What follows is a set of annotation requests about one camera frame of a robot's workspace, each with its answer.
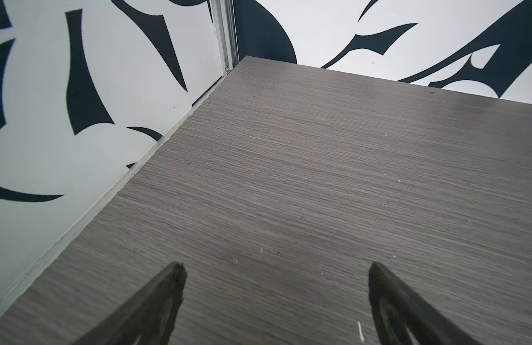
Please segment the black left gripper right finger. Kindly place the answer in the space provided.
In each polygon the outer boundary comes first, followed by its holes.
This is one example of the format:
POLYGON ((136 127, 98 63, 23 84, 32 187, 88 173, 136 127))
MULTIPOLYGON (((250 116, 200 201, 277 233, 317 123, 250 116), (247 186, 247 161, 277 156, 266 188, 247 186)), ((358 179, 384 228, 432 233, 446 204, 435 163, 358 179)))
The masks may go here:
POLYGON ((479 343, 382 263, 372 263, 368 287, 372 317, 381 344, 479 343))

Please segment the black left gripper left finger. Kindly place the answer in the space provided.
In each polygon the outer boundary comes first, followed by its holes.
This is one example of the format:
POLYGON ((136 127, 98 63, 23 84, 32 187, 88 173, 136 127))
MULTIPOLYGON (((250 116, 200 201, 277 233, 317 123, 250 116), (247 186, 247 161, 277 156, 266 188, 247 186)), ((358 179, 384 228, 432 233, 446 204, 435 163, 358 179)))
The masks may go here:
POLYGON ((168 344, 184 301, 187 271, 172 262, 75 344, 168 344))

